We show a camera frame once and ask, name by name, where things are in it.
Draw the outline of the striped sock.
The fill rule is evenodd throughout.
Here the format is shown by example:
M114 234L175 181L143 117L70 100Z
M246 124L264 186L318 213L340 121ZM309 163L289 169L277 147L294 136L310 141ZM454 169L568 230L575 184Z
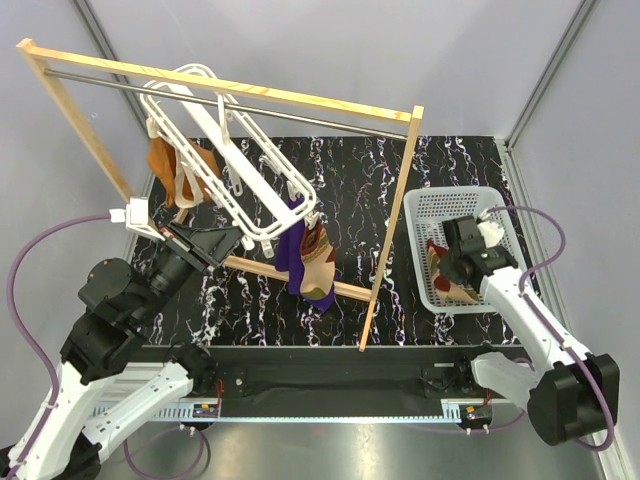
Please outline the striped sock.
M327 297L335 278L336 250L321 222L304 230L300 255L304 269L300 293L314 301Z
M473 289L452 283L441 273L440 263L447 253L445 247L437 245L432 239L427 241L427 265L436 294L443 301L478 304L480 297Z

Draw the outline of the purple sock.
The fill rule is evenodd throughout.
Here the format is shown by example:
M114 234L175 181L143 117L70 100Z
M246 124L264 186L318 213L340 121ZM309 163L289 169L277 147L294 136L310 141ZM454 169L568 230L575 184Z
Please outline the purple sock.
M309 305L324 315L335 302L335 289L320 300L309 300L303 297L300 291L304 277L304 266L300 255L300 244L305 230L304 221L301 220L290 229L286 230L279 238L276 253L275 269L278 272L289 274L288 292L305 300Z

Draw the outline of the white plastic clip hanger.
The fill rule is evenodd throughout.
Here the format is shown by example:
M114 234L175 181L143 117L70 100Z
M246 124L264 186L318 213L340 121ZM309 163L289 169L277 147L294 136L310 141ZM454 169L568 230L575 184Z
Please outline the white plastic clip hanger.
M227 179L216 174L205 156L162 109L160 96L181 103L195 124L211 141L226 165ZM311 183L293 166L280 149L230 94L219 93L218 114L212 116L202 100L183 85L152 80L139 95L147 113L147 131L157 145L174 153L175 175L166 187L180 209L191 209L207 200L222 208L245 237L262 245L280 237L300 221L315 221L317 195ZM260 173L231 140L229 123L237 121L262 150L261 160L275 176L286 181L293 205L275 191L273 183Z

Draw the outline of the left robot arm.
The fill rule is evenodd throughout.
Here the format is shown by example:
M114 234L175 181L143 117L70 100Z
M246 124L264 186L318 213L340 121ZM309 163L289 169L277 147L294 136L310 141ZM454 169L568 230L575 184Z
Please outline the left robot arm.
M194 273L220 266L242 237L237 227L192 229L175 222L159 235L149 268L120 258L97 263L78 297L86 310L73 325L21 440L1 451L4 479L93 479L127 438L164 406L219 388L216 363L199 344L182 344L146 384L100 416L93 411L146 343L153 323Z

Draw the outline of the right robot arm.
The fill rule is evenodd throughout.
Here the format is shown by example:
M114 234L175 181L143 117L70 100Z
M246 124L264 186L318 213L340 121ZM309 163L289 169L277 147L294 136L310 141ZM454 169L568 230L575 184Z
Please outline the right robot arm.
M548 445L574 441L603 452L615 439L620 369L595 355L554 317L528 286L528 272L473 216L444 221L444 276L473 288L507 322L528 354L526 369L496 351L478 353L454 371L466 396L492 390L522 409Z

